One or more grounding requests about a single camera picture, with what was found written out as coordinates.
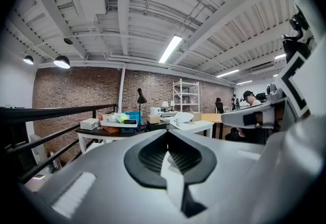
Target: blue box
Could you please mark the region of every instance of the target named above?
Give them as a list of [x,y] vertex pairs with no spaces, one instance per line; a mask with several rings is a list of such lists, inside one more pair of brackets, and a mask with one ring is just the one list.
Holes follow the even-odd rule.
[[122,127],[120,128],[120,131],[122,134],[131,134],[131,133],[134,133],[134,130],[136,128],[127,128],[127,127]]
[[[127,111],[124,112],[125,115],[129,115],[129,119],[131,120],[137,120],[137,125],[138,125],[138,121],[139,121],[139,112],[135,112],[135,111]],[[143,113],[141,112],[141,125],[143,124]]]

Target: black desk lamp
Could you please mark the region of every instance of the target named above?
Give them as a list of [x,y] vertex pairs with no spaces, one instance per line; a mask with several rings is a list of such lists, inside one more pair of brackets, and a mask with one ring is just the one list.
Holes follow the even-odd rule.
[[139,121],[138,121],[138,131],[141,130],[141,104],[145,104],[147,103],[146,98],[143,95],[142,89],[138,88],[137,89],[138,94],[139,94],[139,98],[137,100],[137,103],[139,104]]

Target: ceiling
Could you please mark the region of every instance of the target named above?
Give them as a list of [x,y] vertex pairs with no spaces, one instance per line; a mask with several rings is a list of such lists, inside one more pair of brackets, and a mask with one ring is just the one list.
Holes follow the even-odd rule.
[[[232,85],[284,67],[275,56],[294,12],[292,0],[16,0],[3,33],[39,67],[65,55],[72,65],[137,64]],[[159,64],[173,35],[180,50]]]

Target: metal shelving unit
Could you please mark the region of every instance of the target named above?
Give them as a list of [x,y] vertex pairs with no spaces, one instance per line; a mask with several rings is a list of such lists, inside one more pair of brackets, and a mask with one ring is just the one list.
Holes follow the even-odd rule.
[[[197,88],[197,93],[190,93],[191,88]],[[184,96],[189,97],[189,102],[187,102],[187,103],[183,102]],[[196,97],[196,102],[191,103],[191,100],[194,97]],[[175,102],[175,105],[180,105],[180,112],[182,112],[182,107],[184,105],[187,105],[187,106],[196,105],[196,106],[198,106],[198,112],[199,112],[200,111],[199,82],[187,83],[187,82],[183,82],[182,78],[180,78],[180,81],[178,81],[178,82],[173,82],[173,101]]]

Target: white wall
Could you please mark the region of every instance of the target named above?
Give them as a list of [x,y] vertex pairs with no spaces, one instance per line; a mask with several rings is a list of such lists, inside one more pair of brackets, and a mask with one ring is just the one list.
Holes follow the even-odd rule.
[[235,89],[235,94],[239,98],[243,95],[243,93],[247,90],[254,92],[254,95],[260,94],[260,93],[266,93],[266,88],[269,83],[274,83],[274,78],[260,80],[257,82],[251,82],[251,83],[245,83],[243,86],[237,86]]
[[[36,66],[0,48],[0,106],[32,108]],[[32,122],[26,123],[28,135],[34,134]]]

